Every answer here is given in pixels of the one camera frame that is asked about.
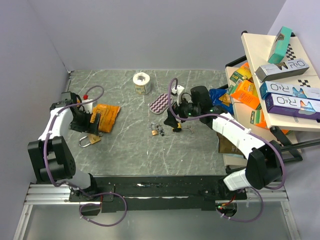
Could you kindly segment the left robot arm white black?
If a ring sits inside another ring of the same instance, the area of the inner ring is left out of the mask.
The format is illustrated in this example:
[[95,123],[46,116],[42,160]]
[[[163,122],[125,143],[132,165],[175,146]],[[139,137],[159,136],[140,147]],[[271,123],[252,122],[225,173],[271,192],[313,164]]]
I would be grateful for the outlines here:
[[101,115],[91,120],[97,100],[84,98],[74,92],[61,94],[50,106],[50,118],[44,132],[27,145],[37,184],[65,184],[75,196],[87,201],[99,195],[97,182],[91,173],[79,170],[65,137],[69,130],[97,135]]

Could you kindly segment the small brass padlock with keys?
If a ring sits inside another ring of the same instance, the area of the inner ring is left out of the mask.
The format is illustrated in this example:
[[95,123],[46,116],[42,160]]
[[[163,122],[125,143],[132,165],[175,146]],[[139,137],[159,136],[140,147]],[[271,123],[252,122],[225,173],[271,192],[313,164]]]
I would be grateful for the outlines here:
[[160,135],[163,137],[165,135],[164,129],[160,124],[152,122],[150,124],[150,129],[152,136]]

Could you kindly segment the yellow padlock black shackle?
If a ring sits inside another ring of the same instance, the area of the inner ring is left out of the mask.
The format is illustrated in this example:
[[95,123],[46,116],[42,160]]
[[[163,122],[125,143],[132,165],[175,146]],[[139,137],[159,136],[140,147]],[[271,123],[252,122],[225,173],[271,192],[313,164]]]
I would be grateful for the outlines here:
[[182,131],[181,123],[178,122],[178,123],[177,123],[177,127],[174,127],[174,128],[172,129],[172,131],[175,132],[175,133],[181,132],[181,131]]

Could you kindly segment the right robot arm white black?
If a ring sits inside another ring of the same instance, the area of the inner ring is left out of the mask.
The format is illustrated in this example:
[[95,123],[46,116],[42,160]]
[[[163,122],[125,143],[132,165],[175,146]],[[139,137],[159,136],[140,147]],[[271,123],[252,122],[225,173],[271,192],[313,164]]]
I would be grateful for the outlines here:
[[281,181],[278,188],[284,185],[285,166],[276,141],[257,136],[237,122],[222,106],[213,105],[205,86],[192,88],[190,101],[184,97],[185,93],[181,85],[169,84],[168,117],[164,124],[176,129],[180,123],[200,120],[230,141],[247,160],[244,169],[229,173],[221,180],[218,193],[223,199],[230,199],[237,190],[244,188],[268,188],[276,180]]

